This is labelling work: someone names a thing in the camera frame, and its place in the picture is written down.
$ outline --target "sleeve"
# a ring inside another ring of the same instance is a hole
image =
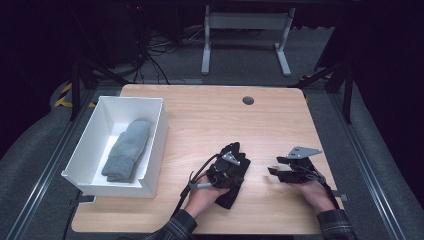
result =
[[[179,210],[161,229],[145,240],[185,240],[197,227],[196,220],[184,210]]]
[[[357,240],[344,210],[336,209],[317,215],[321,233],[326,240]]]

